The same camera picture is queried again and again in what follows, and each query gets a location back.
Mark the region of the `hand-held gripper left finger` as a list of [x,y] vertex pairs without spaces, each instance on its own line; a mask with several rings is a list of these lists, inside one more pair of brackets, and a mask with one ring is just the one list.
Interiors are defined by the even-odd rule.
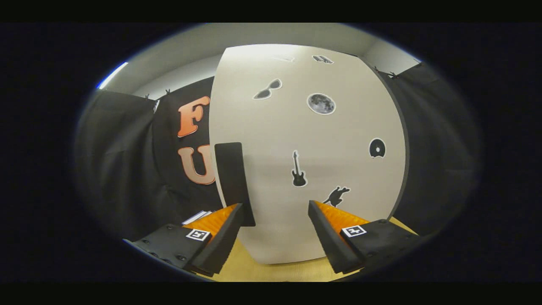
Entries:
[[233,204],[187,225],[166,224],[126,243],[177,272],[219,274],[244,222],[244,205]]

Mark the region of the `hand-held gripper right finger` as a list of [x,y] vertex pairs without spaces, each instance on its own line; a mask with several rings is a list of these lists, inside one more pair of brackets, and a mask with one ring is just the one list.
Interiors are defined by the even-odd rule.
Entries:
[[424,239],[386,219],[368,221],[311,200],[308,216],[335,273],[375,272],[417,249]]

